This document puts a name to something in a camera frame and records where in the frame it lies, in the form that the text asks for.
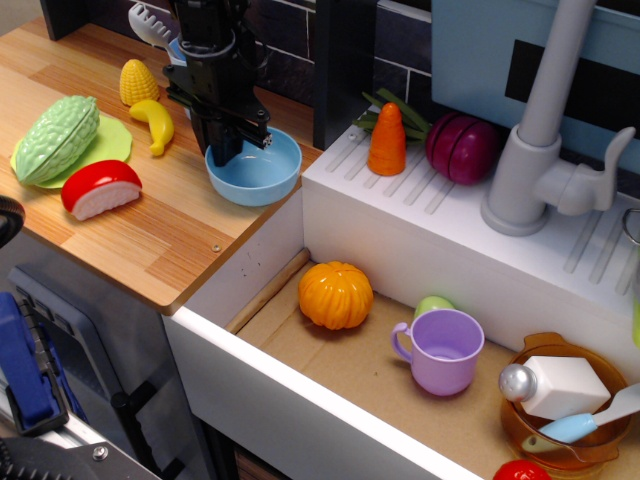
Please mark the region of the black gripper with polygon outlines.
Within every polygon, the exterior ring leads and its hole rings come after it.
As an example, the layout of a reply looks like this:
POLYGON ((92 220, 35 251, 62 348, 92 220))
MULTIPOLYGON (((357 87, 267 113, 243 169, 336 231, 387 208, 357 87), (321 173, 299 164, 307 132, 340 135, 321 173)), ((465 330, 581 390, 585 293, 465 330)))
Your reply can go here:
POLYGON ((171 1, 179 24, 179 46, 186 66, 168 66, 169 98, 190 112, 202 154, 212 146, 224 167, 247 140, 260 148, 271 143, 270 114, 254 93, 269 53, 256 46, 245 19, 249 1, 171 1))

